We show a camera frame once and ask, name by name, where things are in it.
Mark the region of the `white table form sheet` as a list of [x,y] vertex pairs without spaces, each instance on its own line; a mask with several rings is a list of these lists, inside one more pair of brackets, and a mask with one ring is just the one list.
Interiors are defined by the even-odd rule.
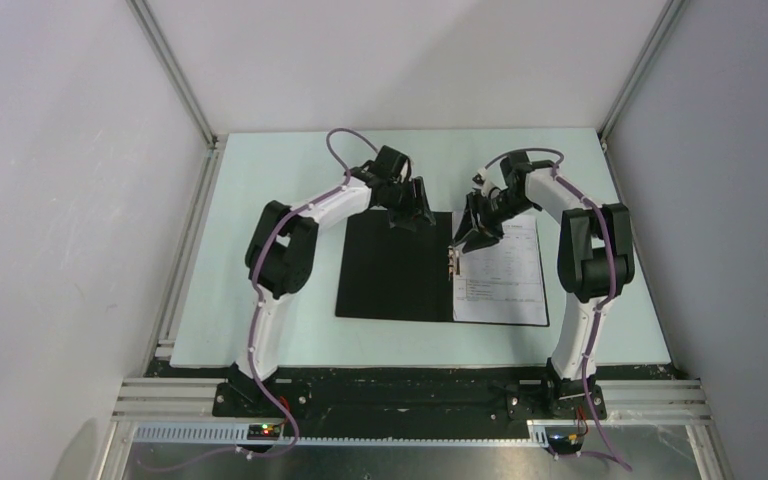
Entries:
[[461,275],[451,282],[453,321],[547,327],[536,219],[521,215],[506,221],[503,230],[498,244],[462,253]]

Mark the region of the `red and black folder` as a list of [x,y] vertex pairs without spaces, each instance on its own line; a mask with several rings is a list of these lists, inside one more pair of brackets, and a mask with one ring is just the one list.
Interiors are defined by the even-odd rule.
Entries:
[[456,323],[447,250],[461,213],[434,216],[416,232],[389,227],[379,210],[348,219],[336,316]]

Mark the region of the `metal folder clip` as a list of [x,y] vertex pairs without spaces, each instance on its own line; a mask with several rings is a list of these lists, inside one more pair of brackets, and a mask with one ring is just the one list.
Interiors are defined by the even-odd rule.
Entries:
[[458,246],[449,246],[447,250],[447,256],[448,278],[450,282],[454,282],[456,278],[461,275],[462,251]]

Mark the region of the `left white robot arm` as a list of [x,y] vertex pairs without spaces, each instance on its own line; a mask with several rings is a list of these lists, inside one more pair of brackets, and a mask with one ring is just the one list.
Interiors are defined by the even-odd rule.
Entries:
[[436,223],[424,180],[412,176],[412,161],[389,146],[374,159],[344,169],[337,185],[295,204],[269,202],[245,255],[257,295],[247,346],[234,366],[245,375],[237,403],[252,416],[274,406],[274,387],[264,382],[278,368],[277,350],[289,305],[312,273],[319,234],[349,217],[379,208],[388,225],[415,232]]

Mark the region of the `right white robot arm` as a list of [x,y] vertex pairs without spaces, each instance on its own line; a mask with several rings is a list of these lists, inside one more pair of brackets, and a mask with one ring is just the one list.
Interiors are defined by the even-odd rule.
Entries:
[[594,392],[602,322],[635,276],[630,212],[622,203],[597,203],[551,161],[507,157],[501,167],[502,189],[488,180],[486,169],[473,176],[449,247],[450,260],[498,244],[503,223],[530,209],[546,212],[558,223],[556,270],[567,300],[540,399],[548,414],[566,417]]

